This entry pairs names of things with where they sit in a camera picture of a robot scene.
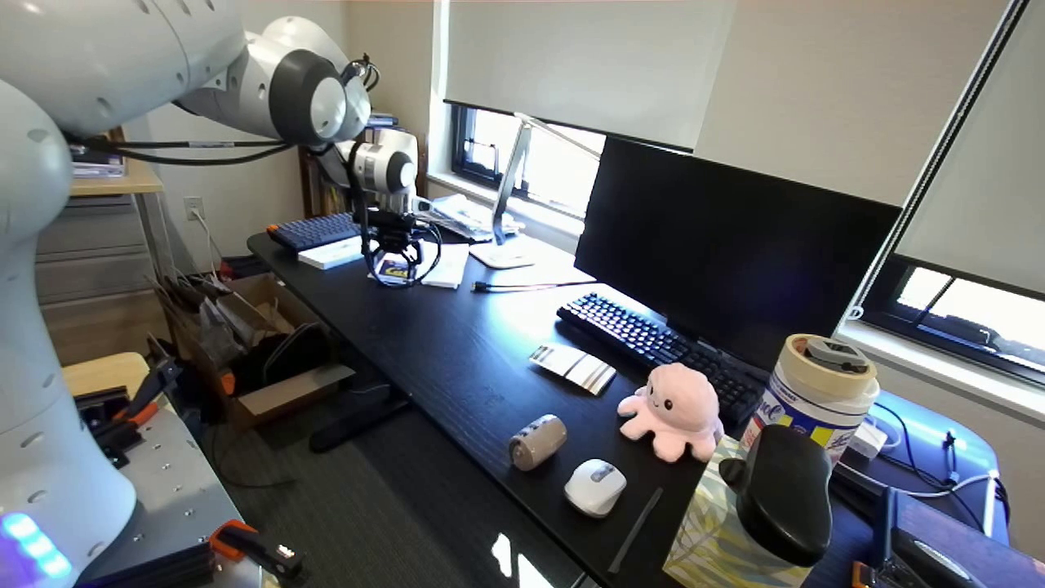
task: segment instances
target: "black monitor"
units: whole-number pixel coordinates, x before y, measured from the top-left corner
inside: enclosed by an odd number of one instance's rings
[[[833,333],[898,209],[607,139],[574,266],[756,370]]]

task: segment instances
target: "computer mouse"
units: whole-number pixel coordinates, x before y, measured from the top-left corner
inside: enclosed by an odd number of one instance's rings
[[[600,518],[613,509],[622,486],[628,477],[609,460],[592,456],[574,468],[574,475],[564,482],[564,498],[580,514]]]

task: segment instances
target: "shelf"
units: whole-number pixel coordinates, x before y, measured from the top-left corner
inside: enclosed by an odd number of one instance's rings
[[[161,178],[142,159],[127,159],[124,178],[79,178],[71,179],[71,198],[93,198],[93,197],[135,197],[135,193],[161,193]]]

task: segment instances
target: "cardboard box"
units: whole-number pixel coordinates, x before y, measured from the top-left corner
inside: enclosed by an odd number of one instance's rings
[[[290,342],[293,338],[309,338],[309,342],[316,342],[321,333],[326,342],[323,349],[330,354],[330,333],[323,325],[269,276],[238,279],[232,280],[232,294],[217,298],[223,310],[238,310],[234,318],[244,325],[244,329],[209,328],[201,321],[206,314],[183,310],[173,305],[168,292],[161,286],[156,294],[162,301],[179,356],[193,363],[209,380],[212,392],[228,399],[232,414],[244,420],[280,414],[351,375],[351,370],[335,359],[316,359],[309,370],[293,370],[274,381],[261,380],[261,386],[234,380],[232,363],[241,359],[241,354],[232,354],[234,342],[241,342],[241,349],[250,349],[250,342],[269,349],[269,342]]]

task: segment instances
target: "plush toy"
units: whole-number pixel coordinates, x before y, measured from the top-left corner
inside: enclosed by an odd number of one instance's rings
[[[617,414],[628,417],[620,433],[631,442],[653,431],[653,453],[667,464],[677,464],[686,444],[692,456],[708,460],[721,433],[713,381],[681,363],[657,366]]]

